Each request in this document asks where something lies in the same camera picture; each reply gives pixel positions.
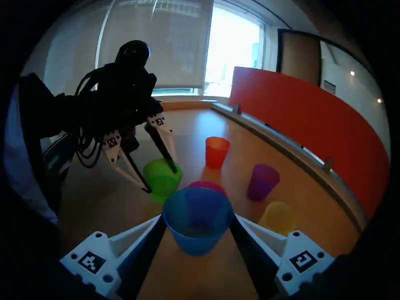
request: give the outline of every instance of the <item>green cup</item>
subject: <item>green cup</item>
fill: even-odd
[[[163,158],[155,159],[144,166],[143,176],[152,189],[151,197],[155,202],[164,204],[168,196],[178,189],[182,169],[177,163],[175,166],[175,174]]]

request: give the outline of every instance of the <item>yellow cup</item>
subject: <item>yellow cup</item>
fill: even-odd
[[[296,229],[296,214],[286,203],[274,201],[267,206],[258,225],[287,237]]]

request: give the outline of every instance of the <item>black sphere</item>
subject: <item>black sphere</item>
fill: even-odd
[[[150,56],[149,46],[141,40],[131,40],[119,48],[116,63],[129,64],[135,67],[144,67]]]

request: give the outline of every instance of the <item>red wall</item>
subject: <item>red wall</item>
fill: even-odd
[[[351,106],[311,83],[281,73],[236,67],[229,105],[300,143],[354,192],[368,217],[386,190],[390,162],[368,122]]]

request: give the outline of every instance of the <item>blue cup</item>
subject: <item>blue cup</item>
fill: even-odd
[[[229,228],[234,210],[217,190],[187,187],[168,197],[162,215],[179,248],[191,256],[202,256]]]

